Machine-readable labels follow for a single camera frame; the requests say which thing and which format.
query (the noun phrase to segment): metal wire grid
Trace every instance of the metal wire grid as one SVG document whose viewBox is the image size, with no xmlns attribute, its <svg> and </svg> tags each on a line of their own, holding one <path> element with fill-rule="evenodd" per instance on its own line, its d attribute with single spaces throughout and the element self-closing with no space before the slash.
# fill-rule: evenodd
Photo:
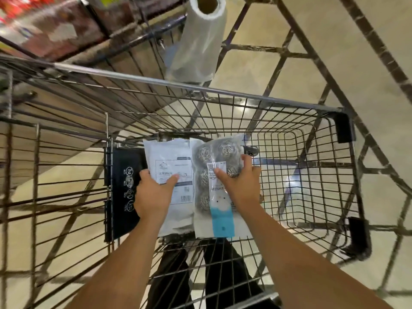
<svg viewBox="0 0 412 309">
<path fill-rule="evenodd" d="M 349 244 L 345 217 L 359 215 L 358 191 L 351 189 L 356 179 L 352 146 L 337 143 L 335 123 L 326 116 L 337 109 L 72 65 L 0 58 L 4 66 L 13 70 L 8 71 L 9 92 L 14 81 L 38 91 L 37 98 L 33 93 L 13 98 L 4 107 L 3 114 L 8 114 L 8 118 L 1 119 L 6 156 L 3 307 L 7 303 L 8 280 L 15 276 L 30 278 L 27 306 L 63 305 L 115 248 L 115 243 L 103 243 L 103 201 L 110 196 L 110 189 L 103 186 L 103 150 L 89 149 L 96 141 L 129 145 L 132 140 L 139 145 L 143 138 L 153 135 L 216 138 L 244 133 L 245 144 L 260 150 L 255 161 L 262 167 L 265 210 L 319 253 L 331 253 L 337 262 L 348 259 L 338 249 Z M 49 98 L 52 104 L 42 101 L 46 93 L 53 95 Z M 156 107 L 147 108 L 153 100 Z M 64 107 L 69 105 L 76 106 L 72 110 Z M 68 159 L 74 153 L 79 154 Z M 93 160 L 98 161 L 87 164 L 87 157 L 82 154 L 96 155 Z M 80 167 L 82 178 L 50 181 L 39 176 L 47 169 L 70 167 Z M 19 178 L 19 171 L 24 171 L 25 177 Z M 21 196 L 17 189 L 12 197 L 10 188 L 30 177 L 33 181 L 26 183 L 29 195 Z M 78 189 L 53 189 L 59 185 L 67 188 L 68 184 Z M 60 226 L 54 229 L 56 234 L 42 233 L 42 229 L 54 228 L 56 221 Z M 17 247 L 11 239 L 14 234 L 21 236 L 20 232 L 29 225 L 26 248 L 30 251 L 30 270 L 16 270 L 11 256 L 15 256 Z M 342 236 L 339 243 L 332 245 L 337 233 Z M 206 244 L 187 237 L 174 239 L 180 246 L 170 246 L 170 240 L 173 239 L 158 244 L 151 281 L 159 276 L 155 270 L 166 251 L 188 249 L 189 267 L 185 271 L 191 277 L 192 294 L 200 292 L 192 302 L 202 302 L 206 297 L 202 292 L 202 272 L 206 267 L 202 247 Z M 264 290 L 272 291 L 273 282 L 253 239 L 232 239 L 231 243 L 243 256 L 252 275 L 250 281 L 257 280 Z M 75 290 L 67 293 L 72 287 Z"/>
</svg>

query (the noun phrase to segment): person's right hand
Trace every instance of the person's right hand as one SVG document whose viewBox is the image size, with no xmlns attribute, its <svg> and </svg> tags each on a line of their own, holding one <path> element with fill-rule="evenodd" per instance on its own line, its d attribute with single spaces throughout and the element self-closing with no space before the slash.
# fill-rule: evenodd
<svg viewBox="0 0 412 309">
<path fill-rule="evenodd" d="M 243 216 L 247 214 L 247 210 L 260 207 L 260 167 L 252 166 L 252 157 L 248 155 L 242 155 L 242 160 L 244 165 L 239 176 L 231 178 L 219 168 L 215 168 L 215 174 Z"/>
</svg>

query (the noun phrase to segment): leg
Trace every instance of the leg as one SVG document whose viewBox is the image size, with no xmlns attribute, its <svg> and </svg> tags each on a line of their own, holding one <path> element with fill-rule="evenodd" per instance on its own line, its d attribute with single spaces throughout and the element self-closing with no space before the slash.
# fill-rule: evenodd
<svg viewBox="0 0 412 309">
<path fill-rule="evenodd" d="M 192 301 L 187 256 L 188 253 L 181 245 L 168 245 L 165 248 L 147 296 L 147 309 L 174 308 Z"/>
<path fill-rule="evenodd" d="M 202 244 L 207 265 L 206 295 L 227 289 L 206 298 L 208 309 L 226 308 L 263 292 L 256 281 L 247 283 L 252 278 L 244 260 L 226 239 L 208 239 Z M 271 300 L 265 300 L 249 308 L 278 307 Z"/>
</svg>

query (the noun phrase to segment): roll of plastic bags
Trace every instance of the roll of plastic bags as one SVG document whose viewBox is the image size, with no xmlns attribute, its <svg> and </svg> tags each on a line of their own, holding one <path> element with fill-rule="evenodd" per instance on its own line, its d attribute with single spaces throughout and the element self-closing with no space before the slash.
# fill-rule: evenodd
<svg viewBox="0 0 412 309">
<path fill-rule="evenodd" d="M 225 0 L 189 0 L 188 17 L 166 72 L 169 81 L 212 80 L 226 25 Z"/>
</svg>

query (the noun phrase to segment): blue label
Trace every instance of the blue label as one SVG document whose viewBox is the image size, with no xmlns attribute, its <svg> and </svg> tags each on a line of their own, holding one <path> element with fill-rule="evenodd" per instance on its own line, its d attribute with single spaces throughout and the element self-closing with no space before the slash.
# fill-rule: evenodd
<svg viewBox="0 0 412 309">
<path fill-rule="evenodd" d="M 234 237 L 233 213 L 230 208 L 222 211 L 216 207 L 210 207 L 214 237 Z"/>
</svg>

